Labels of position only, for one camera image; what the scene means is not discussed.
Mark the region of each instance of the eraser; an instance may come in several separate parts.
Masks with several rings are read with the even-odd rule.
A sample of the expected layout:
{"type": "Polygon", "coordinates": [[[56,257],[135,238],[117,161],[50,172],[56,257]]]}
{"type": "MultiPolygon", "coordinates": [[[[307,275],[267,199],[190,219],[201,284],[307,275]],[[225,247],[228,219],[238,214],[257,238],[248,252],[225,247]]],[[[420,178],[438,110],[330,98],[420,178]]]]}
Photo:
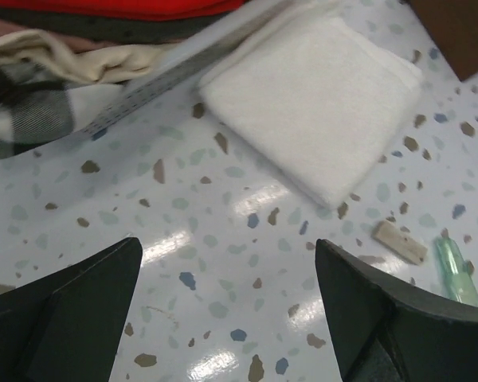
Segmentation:
{"type": "Polygon", "coordinates": [[[412,264],[421,265],[427,257],[428,248],[425,245],[387,220],[379,223],[372,237],[412,264]]]}

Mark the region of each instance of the folded towel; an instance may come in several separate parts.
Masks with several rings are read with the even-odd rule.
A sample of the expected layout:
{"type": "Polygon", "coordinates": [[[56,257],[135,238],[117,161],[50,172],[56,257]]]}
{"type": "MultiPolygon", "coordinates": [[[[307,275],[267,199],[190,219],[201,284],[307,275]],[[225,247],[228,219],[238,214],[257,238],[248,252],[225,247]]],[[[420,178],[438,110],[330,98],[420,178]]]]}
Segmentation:
{"type": "Polygon", "coordinates": [[[27,59],[78,84],[119,83],[150,73],[172,46],[121,45],[75,54],[52,34],[27,29],[0,37],[0,65],[27,59]]]}
{"type": "Polygon", "coordinates": [[[222,122],[333,209],[409,119],[423,77],[329,7],[298,9],[211,69],[200,91],[222,122]]]}

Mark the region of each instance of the black plastic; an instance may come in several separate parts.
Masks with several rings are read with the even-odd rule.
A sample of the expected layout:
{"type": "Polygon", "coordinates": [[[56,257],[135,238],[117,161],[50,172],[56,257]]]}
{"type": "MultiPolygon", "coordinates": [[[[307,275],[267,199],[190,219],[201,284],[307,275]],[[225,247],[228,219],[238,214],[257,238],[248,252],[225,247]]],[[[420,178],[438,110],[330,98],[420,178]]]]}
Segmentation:
{"type": "Polygon", "coordinates": [[[0,295],[0,382],[108,382],[142,247],[125,239],[0,295]]]}
{"type": "Polygon", "coordinates": [[[388,275],[326,240],[315,265],[344,382],[478,382],[478,308],[388,275]]]}

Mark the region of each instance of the white towel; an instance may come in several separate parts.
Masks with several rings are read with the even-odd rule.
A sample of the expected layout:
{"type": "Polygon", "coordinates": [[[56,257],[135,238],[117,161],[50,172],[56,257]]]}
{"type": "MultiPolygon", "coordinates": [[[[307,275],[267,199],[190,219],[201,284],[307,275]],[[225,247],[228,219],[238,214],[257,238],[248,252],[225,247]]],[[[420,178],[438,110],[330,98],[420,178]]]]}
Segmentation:
{"type": "Polygon", "coordinates": [[[203,76],[200,91],[222,122],[334,209],[410,118],[423,76],[326,8],[280,15],[203,76]]]}

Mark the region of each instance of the brown wooden surface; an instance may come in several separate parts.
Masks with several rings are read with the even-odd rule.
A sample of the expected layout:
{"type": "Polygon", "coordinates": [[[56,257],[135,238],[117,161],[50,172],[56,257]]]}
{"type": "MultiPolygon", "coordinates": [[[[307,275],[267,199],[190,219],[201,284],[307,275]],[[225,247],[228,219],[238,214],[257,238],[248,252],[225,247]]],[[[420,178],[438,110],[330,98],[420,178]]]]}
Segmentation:
{"type": "Polygon", "coordinates": [[[478,72],[478,0],[409,0],[460,80],[478,72]]]}

